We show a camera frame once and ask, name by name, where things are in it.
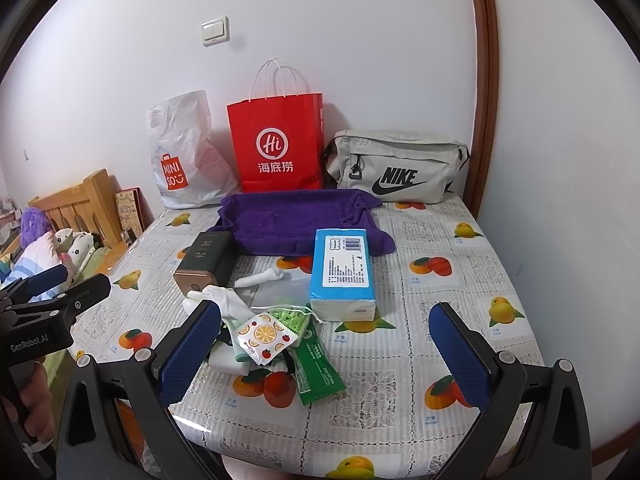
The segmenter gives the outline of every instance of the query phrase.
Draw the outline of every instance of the tablecloth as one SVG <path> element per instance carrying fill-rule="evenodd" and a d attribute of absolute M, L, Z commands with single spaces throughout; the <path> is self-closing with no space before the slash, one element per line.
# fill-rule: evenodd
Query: tablecloth
<path fill-rule="evenodd" d="M 459 197 L 447 193 L 435 205 L 385 203 L 372 214 L 398 247 L 372 258 L 379 316 L 318 326 L 347 389 L 311 406 L 295 395 L 289 406 L 276 408 L 238 378 L 203 364 L 183 400 L 170 407 L 185 436 L 246 462 L 321 478 L 343 461 L 376 478 L 419 477 L 440 469 L 478 415 L 450 390 L 430 394 L 449 374 L 428 331 L 435 303 L 449 302 L 494 349 L 542 364 L 526 311 Z M 133 349 L 120 344 L 124 333 L 137 329 L 147 334 L 140 341 L 154 346 L 180 325 L 186 315 L 172 273 L 197 234 L 217 218 L 216 208 L 165 212 L 112 270 L 112 282 L 118 283 L 110 297 L 74 326 L 72 354 L 91 353 L 99 362 L 126 359 Z M 304 258 L 241 256 L 232 279 L 274 265 L 287 269 L 277 285 L 286 288 L 274 289 L 277 282 L 270 282 L 243 290 L 249 306 L 286 297 L 287 291 L 294 303 L 304 298 L 310 272 Z M 500 322 L 492 320 L 489 310 L 496 303 L 520 316 L 494 313 Z M 526 413 L 521 407 L 500 453 L 516 443 Z"/>

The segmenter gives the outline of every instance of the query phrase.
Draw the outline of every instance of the white plastic bag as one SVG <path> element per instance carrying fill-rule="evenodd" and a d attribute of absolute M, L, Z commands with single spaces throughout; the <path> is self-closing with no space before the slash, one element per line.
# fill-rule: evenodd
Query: white plastic bag
<path fill-rule="evenodd" d="M 204 90 L 164 101 L 148 111 L 151 165 L 168 209 L 219 204 L 239 192 L 231 168 L 210 140 Z"/>

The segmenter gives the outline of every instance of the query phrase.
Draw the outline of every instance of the blue tissue package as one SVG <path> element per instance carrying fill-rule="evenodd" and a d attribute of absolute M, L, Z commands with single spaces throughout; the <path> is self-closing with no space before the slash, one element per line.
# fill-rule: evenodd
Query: blue tissue package
<path fill-rule="evenodd" d="M 309 303 L 325 321 L 371 321 L 376 297 L 364 229 L 318 229 Z"/>

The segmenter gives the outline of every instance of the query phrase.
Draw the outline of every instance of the white bag handle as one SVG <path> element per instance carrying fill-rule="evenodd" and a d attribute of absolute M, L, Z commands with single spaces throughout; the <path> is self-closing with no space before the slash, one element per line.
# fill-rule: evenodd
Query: white bag handle
<path fill-rule="evenodd" d="M 255 82 L 258 81 L 258 76 L 260 75 L 260 72 L 262 72 L 263 68 L 265 69 L 264 70 L 264 99 L 267 98 L 267 72 L 269 71 L 269 65 L 271 63 L 275 63 L 278 66 L 278 72 L 280 73 L 280 81 L 282 82 L 282 97 L 287 96 L 284 89 L 284 76 L 282 75 L 282 67 L 278 63 L 278 60 L 281 60 L 281 62 L 286 64 L 286 61 L 284 61 L 284 59 L 282 59 L 281 57 L 273 57 L 270 60 L 263 63 L 262 66 L 258 69 L 258 72 L 255 74 L 255 77 L 254 77 L 254 82 L 251 84 L 251 89 L 249 90 L 249 102 L 251 102 L 251 94 L 254 91 Z M 289 66 L 286 66 L 285 68 L 288 68 L 289 71 L 291 72 L 291 75 L 293 76 L 293 83 L 296 86 L 296 95 L 300 95 L 298 93 L 298 80 L 296 79 L 296 73 L 293 72 L 293 70 Z"/>

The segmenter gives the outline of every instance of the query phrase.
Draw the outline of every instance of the purple fluffy pillow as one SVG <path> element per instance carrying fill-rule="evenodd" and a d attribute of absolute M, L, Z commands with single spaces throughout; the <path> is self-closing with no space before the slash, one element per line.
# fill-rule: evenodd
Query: purple fluffy pillow
<path fill-rule="evenodd" d="M 28 207 L 22 212 L 20 246 L 23 249 L 49 231 L 53 231 L 53 228 L 44 211 L 37 207 Z"/>

